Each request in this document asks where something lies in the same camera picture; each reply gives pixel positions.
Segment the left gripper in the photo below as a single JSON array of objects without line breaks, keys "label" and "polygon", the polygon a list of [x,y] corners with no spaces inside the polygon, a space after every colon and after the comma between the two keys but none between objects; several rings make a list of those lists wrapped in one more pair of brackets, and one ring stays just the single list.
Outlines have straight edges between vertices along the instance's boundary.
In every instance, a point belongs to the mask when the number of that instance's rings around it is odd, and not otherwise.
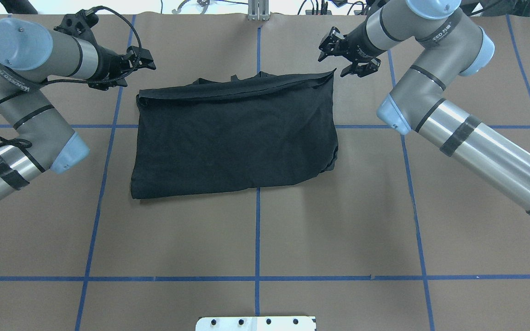
[{"label": "left gripper", "polygon": [[129,46],[126,54],[117,54],[103,46],[96,45],[98,67],[91,76],[91,88],[108,90],[111,87],[128,86],[122,76],[131,68],[134,70],[156,70],[154,59],[149,50],[138,46]]}]

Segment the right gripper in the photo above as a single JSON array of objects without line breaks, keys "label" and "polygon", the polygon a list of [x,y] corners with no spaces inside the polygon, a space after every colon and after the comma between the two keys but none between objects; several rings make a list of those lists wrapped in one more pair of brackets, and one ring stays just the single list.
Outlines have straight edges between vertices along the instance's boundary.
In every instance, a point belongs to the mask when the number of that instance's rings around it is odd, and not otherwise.
[{"label": "right gripper", "polygon": [[370,40],[367,32],[367,21],[364,21],[345,36],[337,27],[331,27],[318,48],[320,50],[318,62],[322,62],[329,56],[343,56],[351,62],[351,65],[341,71],[341,77],[357,75],[362,78],[376,73],[381,65],[381,60],[377,57],[383,54],[383,51]]}]

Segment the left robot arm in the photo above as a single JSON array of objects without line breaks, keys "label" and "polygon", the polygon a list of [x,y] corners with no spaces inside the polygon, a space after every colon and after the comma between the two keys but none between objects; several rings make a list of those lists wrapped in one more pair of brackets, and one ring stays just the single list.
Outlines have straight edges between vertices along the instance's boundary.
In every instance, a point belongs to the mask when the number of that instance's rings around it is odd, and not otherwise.
[{"label": "left robot arm", "polygon": [[15,17],[0,19],[0,201],[43,172],[61,174],[90,149],[42,93],[57,83],[105,91],[156,65],[141,40],[117,54],[92,32],[99,7],[67,14],[57,27]]}]

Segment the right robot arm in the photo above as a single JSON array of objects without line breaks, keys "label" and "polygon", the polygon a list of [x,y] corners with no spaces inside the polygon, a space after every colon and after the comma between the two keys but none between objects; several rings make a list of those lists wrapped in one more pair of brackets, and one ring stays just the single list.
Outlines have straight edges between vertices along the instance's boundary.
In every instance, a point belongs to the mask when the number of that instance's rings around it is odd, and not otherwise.
[{"label": "right robot arm", "polygon": [[451,101],[447,89],[490,63],[495,44],[461,9],[460,0],[389,0],[350,32],[337,27],[322,38],[318,61],[343,57],[341,76],[365,77],[379,57],[406,40],[418,58],[376,114],[401,135],[411,131],[435,145],[522,207],[530,216],[530,152]]}]

